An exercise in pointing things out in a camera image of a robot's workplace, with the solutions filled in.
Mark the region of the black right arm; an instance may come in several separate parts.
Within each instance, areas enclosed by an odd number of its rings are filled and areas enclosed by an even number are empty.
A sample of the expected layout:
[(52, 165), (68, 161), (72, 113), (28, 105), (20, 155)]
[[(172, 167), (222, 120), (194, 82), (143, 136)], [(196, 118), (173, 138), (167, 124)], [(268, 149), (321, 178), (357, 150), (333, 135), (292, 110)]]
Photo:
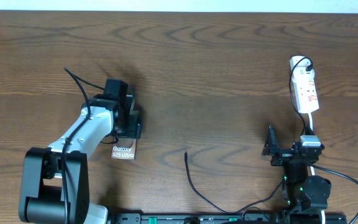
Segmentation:
[(326, 218), (321, 213), (328, 207), (331, 182), (308, 172), (309, 166), (318, 161), (323, 149), (324, 145), (310, 128), (291, 148), (280, 148), (273, 126), (268, 127), (262, 155), (271, 157), (271, 166), (283, 168), (283, 196), (288, 202), (288, 208), (276, 214), (278, 222), (325, 222)]

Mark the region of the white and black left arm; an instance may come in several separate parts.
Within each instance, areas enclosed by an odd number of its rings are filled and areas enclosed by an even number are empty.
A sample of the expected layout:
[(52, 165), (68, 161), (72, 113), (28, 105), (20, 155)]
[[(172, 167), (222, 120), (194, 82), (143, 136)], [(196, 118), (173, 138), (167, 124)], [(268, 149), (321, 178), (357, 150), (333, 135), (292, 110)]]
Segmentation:
[(114, 223), (103, 205), (90, 202), (88, 159), (106, 136), (139, 139), (134, 96), (98, 94), (58, 140), (24, 157), (19, 218), (26, 223)]

